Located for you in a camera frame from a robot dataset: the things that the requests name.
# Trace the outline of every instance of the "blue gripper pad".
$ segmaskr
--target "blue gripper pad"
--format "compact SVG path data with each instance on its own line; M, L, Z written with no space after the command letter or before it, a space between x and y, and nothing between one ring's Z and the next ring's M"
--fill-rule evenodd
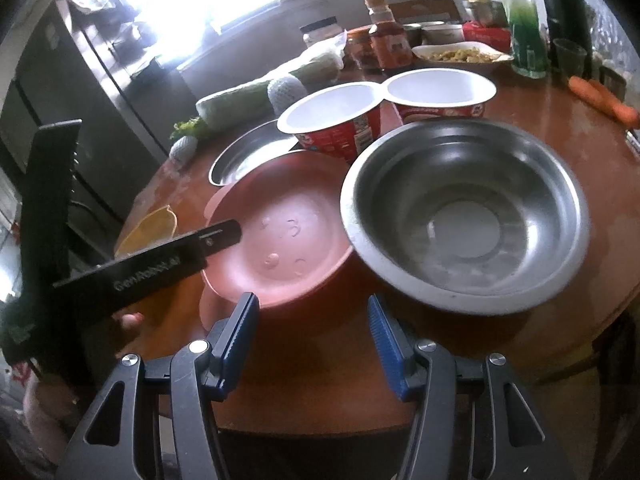
M369 298L369 329L385 371L386 382L402 402L416 400L426 384L415 361L413 342L402 330L398 320L386 312L384 298L375 294Z

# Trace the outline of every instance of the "red box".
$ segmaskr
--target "red box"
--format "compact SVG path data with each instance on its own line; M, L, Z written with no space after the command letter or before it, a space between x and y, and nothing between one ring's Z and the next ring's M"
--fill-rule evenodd
M508 28L483 27L476 22L466 22L462 26L462 33L465 41L479 41L506 54L511 51L511 32Z

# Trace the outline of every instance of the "pink bowl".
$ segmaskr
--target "pink bowl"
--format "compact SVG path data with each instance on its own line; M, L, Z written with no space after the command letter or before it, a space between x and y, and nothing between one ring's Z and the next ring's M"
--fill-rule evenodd
M254 292L267 308L327 282L353 251L339 207L347 171L343 160L298 151L233 184L210 222L237 219L242 240L207 258L203 274L213 291L234 303L243 292Z

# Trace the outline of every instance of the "stainless steel bowl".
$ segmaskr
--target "stainless steel bowl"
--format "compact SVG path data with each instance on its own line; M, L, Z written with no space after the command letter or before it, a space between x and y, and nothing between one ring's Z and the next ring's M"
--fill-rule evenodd
M532 135L430 119L376 140L352 165L340 211L365 263L416 300L493 316L562 290L589 241L575 175Z
M298 140L283 134L277 122L261 124L227 146L211 166L209 182L214 186L232 184L261 164L291 150Z

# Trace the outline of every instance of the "white container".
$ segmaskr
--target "white container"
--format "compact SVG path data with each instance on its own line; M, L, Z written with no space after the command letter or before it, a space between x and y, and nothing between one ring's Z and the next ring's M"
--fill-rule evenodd
M487 78L452 68L405 72L383 84L404 124L432 117L482 117L497 89Z
M427 59L427 56L430 56L431 54L439 54L441 52L446 52L447 50L459 50L461 48L476 48L482 54L492 56L494 60L487 63L467 63L457 61L432 61ZM510 56L510 54L505 54L499 50L495 50L489 45L480 43L479 41L462 41L461 43L446 45L421 45L414 46L412 50L419 59L419 61L416 62L417 66L425 68L456 68L459 70L469 70L470 72L476 72L477 74L483 75L490 74L503 63L513 61L513 56Z
M337 36L342 32L342 27L338 25L338 19L332 16L325 20L300 27L300 32L303 34L302 39L306 47L309 48L319 41L328 40L329 38Z
M422 28L422 42L430 45L443 45L465 41L462 25L426 25Z

